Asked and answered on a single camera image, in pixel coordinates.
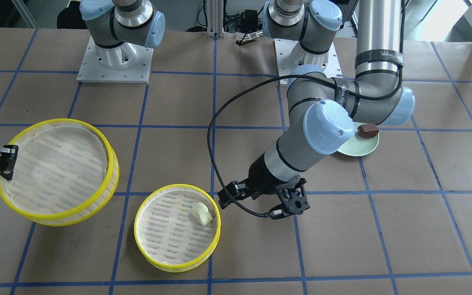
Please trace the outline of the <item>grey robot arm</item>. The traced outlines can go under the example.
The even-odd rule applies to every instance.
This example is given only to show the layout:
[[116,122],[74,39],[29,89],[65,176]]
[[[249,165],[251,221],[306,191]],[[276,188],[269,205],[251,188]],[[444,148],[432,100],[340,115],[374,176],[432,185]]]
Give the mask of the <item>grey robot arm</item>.
[[[77,76],[84,83],[146,83],[152,50],[162,41],[166,20],[149,0],[83,0],[79,6],[91,38]],[[279,220],[309,209],[306,180],[300,169],[287,161],[277,141],[249,168],[243,181],[223,184],[220,207],[236,204],[257,217]],[[248,197],[277,195],[280,204],[267,213],[241,204]]]
[[[326,86],[329,89],[334,90],[335,98],[334,101],[336,103],[339,103],[344,109],[346,108],[346,102],[349,102],[351,99],[355,99],[354,105],[352,107],[352,110],[349,114],[350,118],[353,118],[356,113],[357,109],[359,106],[360,100],[366,100],[366,101],[371,101],[371,102],[381,102],[382,100],[389,99],[399,93],[401,90],[402,86],[402,67],[403,67],[403,56],[402,56],[402,50],[403,50],[403,34],[404,34],[404,23],[405,23],[405,4],[403,0],[399,0],[399,4],[397,4],[398,0],[373,0],[373,1],[367,1],[367,0],[362,0],[361,8],[367,9],[367,4],[372,4],[371,6],[374,8],[374,12],[376,13],[381,13],[382,16],[388,17],[387,21],[395,21],[399,26],[396,29],[396,32],[400,33],[399,38],[399,50],[394,51],[394,50],[388,50],[388,49],[373,49],[373,50],[367,50],[365,52],[361,52],[358,54],[356,57],[356,65],[360,65],[361,63],[364,62],[374,62],[374,61],[387,61],[387,62],[393,62],[397,67],[397,75],[398,75],[398,81],[395,86],[395,89],[393,89],[391,92],[389,92],[386,95],[381,95],[381,96],[369,96],[369,95],[362,95],[359,90],[359,86],[357,86],[357,90],[351,91],[349,86],[346,86],[345,82],[352,82],[345,80],[345,82],[339,82],[338,78],[333,78],[335,82],[327,82],[324,81],[324,79],[316,79],[314,77],[310,77],[307,73],[301,74],[301,73],[294,73],[290,75],[284,75],[281,77],[278,77],[276,79],[270,79],[268,82],[275,82],[279,80],[280,78],[288,78],[290,79],[290,83],[293,82],[295,79],[309,79],[311,82],[320,84],[322,86]],[[323,8],[324,4],[325,5],[334,5],[332,1],[327,1],[327,0],[313,0],[310,3],[310,7],[312,8]],[[381,5],[384,4],[386,6],[386,11],[383,12],[381,10]],[[221,114],[221,112],[229,106],[230,103],[234,102],[236,99],[239,97],[242,97],[243,95],[246,95],[247,93],[259,88],[260,86],[264,86],[266,82],[263,82],[257,86],[252,87],[251,89],[245,90],[241,92],[239,95],[236,95],[235,97],[231,98],[229,101],[227,101],[219,110],[218,112],[213,116],[210,127],[208,130],[207,134],[207,146],[209,150],[209,155],[211,157],[211,164],[213,169],[215,170],[215,173],[217,174],[218,177],[221,177],[216,165],[215,157],[213,155],[212,151],[212,140],[211,140],[211,133],[212,133],[212,126],[215,123],[215,120],[217,119],[218,115]],[[15,159],[11,159],[13,156],[14,158],[17,158],[18,154],[18,147],[14,145],[5,145],[5,146],[0,146],[0,176],[2,176],[4,179],[7,180],[12,180],[12,175],[13,175],[13,166]]]

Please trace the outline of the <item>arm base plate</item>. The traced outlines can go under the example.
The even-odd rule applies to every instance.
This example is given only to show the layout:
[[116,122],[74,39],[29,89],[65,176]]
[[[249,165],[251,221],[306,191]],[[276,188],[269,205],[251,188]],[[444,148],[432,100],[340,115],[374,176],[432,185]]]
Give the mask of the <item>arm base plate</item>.
[[106,49],[89,39],[77,74],[82,83],[134,83],[147,84],[154,49],[123,43]]
[[318,55],[305,52],[298,41],[274,39],[274,50],[279,76],[288,75],[301,65],[316,65],[328,78],[343,77],[334,43],[326,53]]

